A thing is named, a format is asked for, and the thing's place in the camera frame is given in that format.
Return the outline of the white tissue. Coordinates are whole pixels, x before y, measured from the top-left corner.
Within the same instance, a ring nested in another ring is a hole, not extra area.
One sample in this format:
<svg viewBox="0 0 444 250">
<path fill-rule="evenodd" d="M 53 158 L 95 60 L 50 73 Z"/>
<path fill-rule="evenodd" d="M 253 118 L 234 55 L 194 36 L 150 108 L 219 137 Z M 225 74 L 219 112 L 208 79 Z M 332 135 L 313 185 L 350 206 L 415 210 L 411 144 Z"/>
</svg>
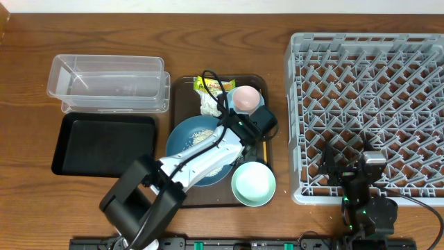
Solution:
<svg viewBox="0 0 444 250">
<path fill-rule="evenodd" d="M 218 110 L 217 102 L 205 91 L 198 90 L 200 96 L 200 113 L 201 115 L 220 117 L 222 112 Z"/>
</svg>

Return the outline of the mint green bowl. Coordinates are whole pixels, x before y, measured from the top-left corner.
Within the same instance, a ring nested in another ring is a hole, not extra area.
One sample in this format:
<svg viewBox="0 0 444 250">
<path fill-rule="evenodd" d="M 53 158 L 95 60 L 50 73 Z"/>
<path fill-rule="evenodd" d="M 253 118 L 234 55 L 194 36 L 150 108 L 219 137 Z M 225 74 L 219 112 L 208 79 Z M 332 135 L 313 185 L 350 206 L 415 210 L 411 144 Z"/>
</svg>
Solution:
<svg viewBox="0 0 444 250">
<path fill-rule="evenodd" d="M 260 207 L 273 198 L 276 180 L 266 165 L 260 162 L 246 162 L 234 171 L 231 188 L 235 198 L 243 205 Z"/>
</svg>

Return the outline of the white rice pile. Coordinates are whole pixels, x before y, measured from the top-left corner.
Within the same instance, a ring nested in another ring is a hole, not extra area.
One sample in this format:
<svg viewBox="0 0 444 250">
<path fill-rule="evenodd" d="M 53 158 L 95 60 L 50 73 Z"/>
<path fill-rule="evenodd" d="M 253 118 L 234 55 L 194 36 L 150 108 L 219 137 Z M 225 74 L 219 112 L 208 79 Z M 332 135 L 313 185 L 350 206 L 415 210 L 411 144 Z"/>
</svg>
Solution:
<svg viewBox="0 0 444 250">
<path fill-rule="evenodd" d="M 191 144 L 190 146 L 194 146 L 200 142 L 202 142 L 203 140 L 207 139 L 208 137 L 210 137 L 213 134 L 212 130 L 209 129 L 205 129 L 205 130 L 201 130 L 197 133 L 194 133 L 190 139 L 191 139 Z M 211 171 L 207 177 L 213 177 L 216 176 L 223 168 L 222 167 L 218 167 L 216 169 L 214 169 L 213 171 Z"/>
</svg>

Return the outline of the yellow green snack wrapper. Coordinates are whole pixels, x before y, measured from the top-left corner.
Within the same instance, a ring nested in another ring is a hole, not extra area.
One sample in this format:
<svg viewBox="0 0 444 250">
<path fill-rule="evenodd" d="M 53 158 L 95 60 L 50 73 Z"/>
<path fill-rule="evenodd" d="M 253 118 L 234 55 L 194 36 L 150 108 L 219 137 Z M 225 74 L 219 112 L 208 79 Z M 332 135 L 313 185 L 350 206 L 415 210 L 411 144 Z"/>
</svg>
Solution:
<svg viewBox="0 0 444 250">
<path fill-rule="evenodd" d="M 235 80 L 231 81 L 221 81 L 223 88 L 226 92 L 229 92 L 236 88 Z M 194 78 L 194 86 L 193 89 L 195 91 L 205 91 L 208 93 L 208 90 L 217 97 L 222 93 L 221 86 L 219 85 L 219 82 L 216 79 L 211 78 L 205 78 L 205 80 L 202 79 L 201 76 L 197 76 Z"/>
</svg>

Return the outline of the dark blue plate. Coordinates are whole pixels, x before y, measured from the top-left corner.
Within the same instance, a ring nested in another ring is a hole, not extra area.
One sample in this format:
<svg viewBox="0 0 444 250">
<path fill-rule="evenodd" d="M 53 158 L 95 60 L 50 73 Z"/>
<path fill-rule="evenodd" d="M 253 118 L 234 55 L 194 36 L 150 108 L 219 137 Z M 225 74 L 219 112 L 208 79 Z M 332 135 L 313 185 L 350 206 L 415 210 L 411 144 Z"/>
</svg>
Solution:
<svg viewBox="0 0 444 250">
<path fill-rule="evenodd" d="M 166 143 L 166 156 L 176 155 L 190 148 L 190 137 L 201 130 L 209 129 L 214 131 L 219 119 L 212 116 L 195 116 L 186 119 L 177 125 L 171 132 Z M 224 165 L 223 169 L 213 177 L 204 177 L 195 184 L 197 187 L 206 187 L 218 183 L 224 179 L 232 170 L 232 165 Z"/>
</svg>

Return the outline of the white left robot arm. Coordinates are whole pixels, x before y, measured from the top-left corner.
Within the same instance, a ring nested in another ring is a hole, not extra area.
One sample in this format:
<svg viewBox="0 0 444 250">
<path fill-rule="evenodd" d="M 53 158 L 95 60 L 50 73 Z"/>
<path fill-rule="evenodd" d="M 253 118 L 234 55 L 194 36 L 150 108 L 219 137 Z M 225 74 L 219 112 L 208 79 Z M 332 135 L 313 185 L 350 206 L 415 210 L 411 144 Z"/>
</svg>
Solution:
<svg viewBox="0 0 444 250">
<path fill-rule="evenodd" d="M 277 122 L 267 106 L 251 115 L 227 112 L 211 136 L 187 150 L 158 160 L 150 155 L 136 159 L 99 208 L 128 249 L 145 249 L 167 228 L 189 188 L 217 167 L 235 162 L 247 147 L 264 141 Z"/>
</svg>

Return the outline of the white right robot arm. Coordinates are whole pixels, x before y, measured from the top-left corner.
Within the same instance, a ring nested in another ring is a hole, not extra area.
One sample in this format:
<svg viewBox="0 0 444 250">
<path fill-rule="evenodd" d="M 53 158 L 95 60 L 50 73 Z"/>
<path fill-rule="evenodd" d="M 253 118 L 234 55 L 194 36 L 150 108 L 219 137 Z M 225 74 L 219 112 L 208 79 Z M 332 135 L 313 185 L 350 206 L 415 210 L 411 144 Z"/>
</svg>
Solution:
<svg viewBox="0 0 444 250">
<path fill-rule="evenodd" d="M 364 142 L 364 150 L 346 164 L 335 161 L 332 146 L 326 145 L 323 150 L 318 173 L 328 175 L 328 185 L 341 187 L 344 220 L 362 238 L 394 234 L 397 203 L 370 193 L 371 185 L 381 179 L 386 165 L 384 154 L 368 141 Z"/>
</svg>

